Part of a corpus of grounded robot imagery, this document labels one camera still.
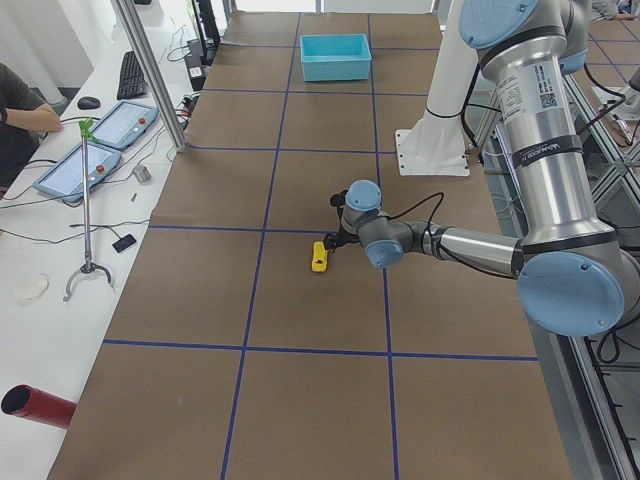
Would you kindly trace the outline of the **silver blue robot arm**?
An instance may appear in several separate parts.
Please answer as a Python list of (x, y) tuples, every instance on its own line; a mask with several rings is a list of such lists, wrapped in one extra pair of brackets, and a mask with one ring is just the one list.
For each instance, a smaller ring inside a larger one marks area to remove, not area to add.
[(597, 217), (563, 78), (586, 60), (586, 1), (466, 1), (459, 33), (492, 81), (512, 149), (527, 219), (524, 238), (407, 222), (387, 214), (379, 187), (354, 182), (332, 197), (334, 250), (361, 245), (377, 268), (415, 252), (517, 283), (528, 317), (545, 329), (586, 337), (639, 315), (639, 265)]

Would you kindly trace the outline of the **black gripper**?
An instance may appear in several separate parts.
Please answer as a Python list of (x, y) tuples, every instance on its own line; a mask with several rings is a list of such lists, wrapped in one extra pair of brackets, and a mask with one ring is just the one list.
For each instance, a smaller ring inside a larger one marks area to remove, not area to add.
[(353, 243), (353, 235), (342, 227), (337, 232), (330, 232), (324, 236), (325, 248), (341, 248)]

